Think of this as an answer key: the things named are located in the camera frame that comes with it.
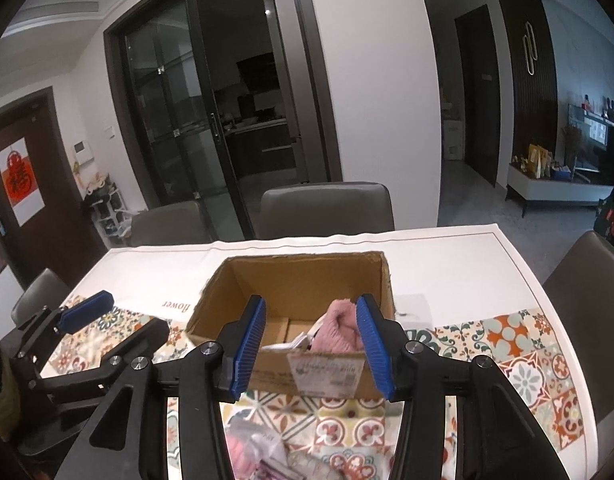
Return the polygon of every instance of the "chair backrest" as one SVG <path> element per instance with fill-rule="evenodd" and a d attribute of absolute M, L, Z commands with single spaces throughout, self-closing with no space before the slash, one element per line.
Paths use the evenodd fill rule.
<path fill-rule="evenodd" d="M 329 182 L 269 189 L 260 203 L 263 240 L 393 231 L 389 191 L 371 182 Z"/>
<path fill-rule="evenodd" d="M 40 312 L 45 305 L 54 310 L 67 299 L 70 291 L 71 289 L 55 272 L 45 269 L 20 296 L 11 311 L 11 319 L 16 326 L 19 326 L 33 314 Z"/>
<path fill-rule="evenodd" d="M 614 248 L 586 232 L 543 288 L 574 346 L 600 422 L 614 409 Z"/>
<path fill-rule="evenodd" d="M 150 209 L 132 219 L 132 247 L 141 245 L 208 244 L 207 231 L 200 204 L 194 200 Z"/>

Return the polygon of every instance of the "white paper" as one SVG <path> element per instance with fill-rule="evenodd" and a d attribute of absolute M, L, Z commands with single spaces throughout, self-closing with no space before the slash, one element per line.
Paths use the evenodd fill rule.
<path fill-rule="evenodd" d="M 17 167 L 24 168 L 22 171 L 23 178 L 17 179 L 16 194 L 12 193 L 11 186 L 7 184 L 10 182 L 11 173 L 14 170 L 10 159 L 13 153 L 17 154 L 17 158 L 20 160 Z M 11 209 L 13 209 L 16 220 L 18 220 L 18 225 L 21 226 L 44 207 L 24 137 L 0 152 L 0 174 Z"/>
<path fill-rule="evenodd" d="M 293 382 L 301 395 L 349 399 L 356 393 L 364 359 L 306 353 L 287 355 Z"/>

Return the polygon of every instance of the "open cardboard box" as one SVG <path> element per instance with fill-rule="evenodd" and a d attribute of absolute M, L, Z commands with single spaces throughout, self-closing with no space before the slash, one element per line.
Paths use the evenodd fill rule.
<path fill-rule="evenodd" d="M 223 325 L 240 318 L 252 294 L 263 297 L 267 322 L 261 346 L 292 341 L 307 332 L 322 316 L 332 300 L 373 294 L 385 318 L 393 319 L 394 306 L 389 267 L 383 253 L 287 254 L 279 256 L 236 256 L 228 258 L 205 286 L 200 301 L 186 326 L 189 339 L 200 344 L 218 337 Z M 344 359 L 362 360 L 356 399 L 379 399 L 380 393 L 363 352 L 316 354 L 299 350 L 258 352 L 249 388 L 280 394 L 308 394 L 294 380 L 288 355 L 324 356 L 330 364 Z"/>

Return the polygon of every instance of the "white tablecloth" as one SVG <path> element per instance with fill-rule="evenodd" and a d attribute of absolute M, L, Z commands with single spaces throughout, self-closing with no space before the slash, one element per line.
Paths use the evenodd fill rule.
<path fill-rule="evenodd" d="M 396 309 L 414 313 L 413 327 L 407 328 L 541 308 L 569 366 L 584 425 L 584 437 L 559 457 L 571 480 L 591 478 L 598 461 L 596 421 L 580 363 L 540 283 L 497 225 L 112 249 L 73 294 L 87 297 L 104 289 L 119 308 L 186 322 L 205 283 L 227 257 L 360 251 L 384 252 Z"/>

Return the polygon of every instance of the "white label on box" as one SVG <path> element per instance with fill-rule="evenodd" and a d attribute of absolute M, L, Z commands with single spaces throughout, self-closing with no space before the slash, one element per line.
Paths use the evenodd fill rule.
<path fill-rule="evenodd" d="M 348 399 L 356 393 L 364 359 L 293 353 L 287 355 L 301 395 Z"/>

